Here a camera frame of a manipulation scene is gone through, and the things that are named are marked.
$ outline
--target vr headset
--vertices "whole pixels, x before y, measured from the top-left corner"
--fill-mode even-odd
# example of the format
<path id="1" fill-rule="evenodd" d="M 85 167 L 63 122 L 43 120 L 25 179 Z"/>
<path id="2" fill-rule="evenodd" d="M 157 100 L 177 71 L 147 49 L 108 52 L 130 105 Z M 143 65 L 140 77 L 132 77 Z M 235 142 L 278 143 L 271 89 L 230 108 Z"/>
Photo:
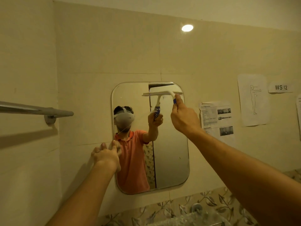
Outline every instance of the vr headset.
<path id="1" fill-rule="evenodd" d="M 131 123 L 135 120 L 135 115 L 128 112 L 126 110 L 126 108 L 123 108 L 123 113 L 118 113 L 116 115 L 114 115 L 114 118 L 116 119 L 117 122 L 127 122 L 127 123 Z"/>

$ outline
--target beard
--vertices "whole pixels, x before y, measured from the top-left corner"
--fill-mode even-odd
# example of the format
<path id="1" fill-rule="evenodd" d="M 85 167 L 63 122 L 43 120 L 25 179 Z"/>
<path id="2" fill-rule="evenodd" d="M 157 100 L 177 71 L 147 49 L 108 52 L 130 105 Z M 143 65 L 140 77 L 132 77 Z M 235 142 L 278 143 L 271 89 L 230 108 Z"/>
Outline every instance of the beard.
<path id="1" fill-rule="evenodd" d="M 126 126 L 126 127 L 118 127 L 117 129 L 119 130 L 119 132 L 128 132 L 131 129 L 131 126 Z"/>

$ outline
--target mirror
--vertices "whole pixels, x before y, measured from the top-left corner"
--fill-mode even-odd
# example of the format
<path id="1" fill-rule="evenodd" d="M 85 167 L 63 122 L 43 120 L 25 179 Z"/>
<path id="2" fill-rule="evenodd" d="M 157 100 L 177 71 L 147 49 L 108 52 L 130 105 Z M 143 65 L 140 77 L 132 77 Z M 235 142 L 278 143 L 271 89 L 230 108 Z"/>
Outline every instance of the mirror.
<path id="1" fill-rule="evenodd" d="M 180 185 L 189 176 L 187 138 L 172 125 L 169 91 L 181 94 L 184 101 L 174 83 L 121 83 L 112 92 L 114 139 L 122 151 L 116 180 L 125 194 Z M 160 112 L 155 118 L 158 94 Z"/>

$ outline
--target ceiling light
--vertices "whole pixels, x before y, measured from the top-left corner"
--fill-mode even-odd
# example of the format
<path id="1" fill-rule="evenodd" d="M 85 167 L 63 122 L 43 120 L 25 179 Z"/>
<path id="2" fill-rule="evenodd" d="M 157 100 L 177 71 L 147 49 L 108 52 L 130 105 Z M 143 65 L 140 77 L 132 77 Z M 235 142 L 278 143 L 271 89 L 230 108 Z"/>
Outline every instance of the ceiling light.
<path id="1" fill-rule="evenodd" d="M 183 32 L 190 32 L 191 30 L 193 30 L 193 26 L 191 24 L 187 24 L 182 27 Z"/>

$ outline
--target printed paper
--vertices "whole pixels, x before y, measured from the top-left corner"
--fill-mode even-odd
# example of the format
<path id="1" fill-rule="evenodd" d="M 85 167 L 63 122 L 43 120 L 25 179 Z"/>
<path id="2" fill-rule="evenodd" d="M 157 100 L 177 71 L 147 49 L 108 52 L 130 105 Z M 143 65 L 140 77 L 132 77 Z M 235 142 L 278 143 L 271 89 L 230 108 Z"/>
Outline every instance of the printed paper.
<path id="1" fill-rule="evenodd" d="M 233 114 L 230 103 L 206 102 L 199 105 L 201 110 L 202 128 L 209 135 L 236 147 L 233 129 Z"/>
<path id="2" fill-rule="evenodd" d="M 269 84 L 269 93 L 289 93 L 294 92 L 294 85 L 285 82 L 271 82 Z"/>
<path id="3" fill-rule="evenodd" d="M 265 76 L 240 74 L 238 89 L 243 125 L 267 124 L 270 120 L 270 102 Z"/>
<path id="4" fill-rule="evenodd" d="M 301 94 L 298 95 L 297 100 L 297 111 L 298 111 L 298 121 L 299 121 L 299 129 L 300 129 L 300 139 L 301 139 Z"/>

